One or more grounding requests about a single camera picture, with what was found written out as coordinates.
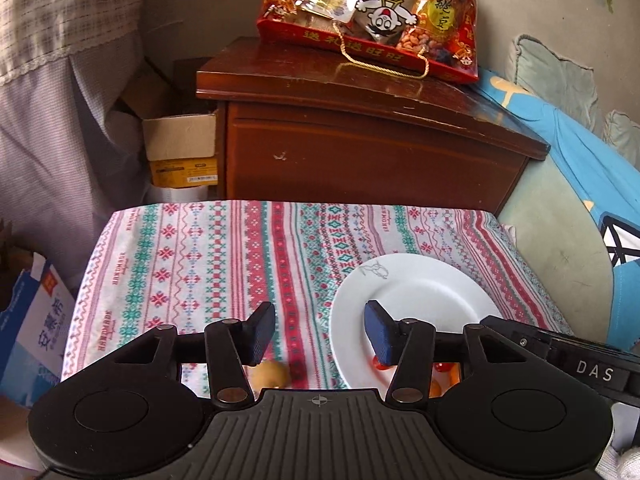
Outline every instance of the barcode label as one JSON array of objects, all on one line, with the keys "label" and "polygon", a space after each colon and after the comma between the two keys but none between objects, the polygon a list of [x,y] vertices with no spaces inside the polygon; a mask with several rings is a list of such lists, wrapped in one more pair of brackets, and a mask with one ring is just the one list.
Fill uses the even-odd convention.
[{"label": "barcode label", "polygon": [[217,180],[217,175],[204,175],[204,176],[188,176],[187,182],[202,182],[204,180]]}]

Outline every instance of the red snack package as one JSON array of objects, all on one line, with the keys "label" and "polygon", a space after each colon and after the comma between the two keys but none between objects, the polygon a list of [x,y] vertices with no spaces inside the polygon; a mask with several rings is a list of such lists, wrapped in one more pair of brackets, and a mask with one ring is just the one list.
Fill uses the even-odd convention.
[{"label": "red snack package", "polygon": [[431,75],[458,83],[478,80],[475,28],[476,0],[264,0],[258,19],[266,41],[343,44],[351,56],[419,73],[426,58]]}]

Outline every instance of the beige wall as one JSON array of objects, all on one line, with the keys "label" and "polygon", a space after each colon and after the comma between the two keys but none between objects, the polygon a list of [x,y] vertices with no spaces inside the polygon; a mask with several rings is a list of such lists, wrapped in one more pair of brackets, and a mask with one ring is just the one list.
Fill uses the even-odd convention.
[{"label": "beige wall", "polygon": [[[237,36],[256,34],[262,0],[146,0],[147,54],[167,73],[173,59],[210,56]],[[510,40],[521,33],[595,68],[604,113],[640,122],[640,0],[479,0],[481,63],[503,72]]]}]

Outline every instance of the striped tablecloth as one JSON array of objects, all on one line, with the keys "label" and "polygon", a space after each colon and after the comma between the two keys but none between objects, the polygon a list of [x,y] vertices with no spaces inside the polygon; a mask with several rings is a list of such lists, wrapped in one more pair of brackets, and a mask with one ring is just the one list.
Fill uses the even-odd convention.
[{"label": "striped tablecloth", "polygon": [[[340,388],[328,339],[332,299],[380,254],[437,258],[479,283],[504,317],[570,329],[494,216],[407,206],[277,202],[158,204],[117,212],[82,281],[63,378],[161,323],[201,332],[276,305],[268,357],[295,388]],[[182,381],[208,395],[205,365]]]}]

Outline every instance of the wooden nightstand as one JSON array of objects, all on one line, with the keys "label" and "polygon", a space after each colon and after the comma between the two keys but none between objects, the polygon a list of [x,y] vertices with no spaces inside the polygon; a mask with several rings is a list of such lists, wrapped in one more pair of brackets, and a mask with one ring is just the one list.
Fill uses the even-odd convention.
[{"label": "wooden nightstand", "polygon": [[548,145],[468,88],[383,75],[340,56],[239,38],[197,75],[218,101],[226,199],[498,213]]}]

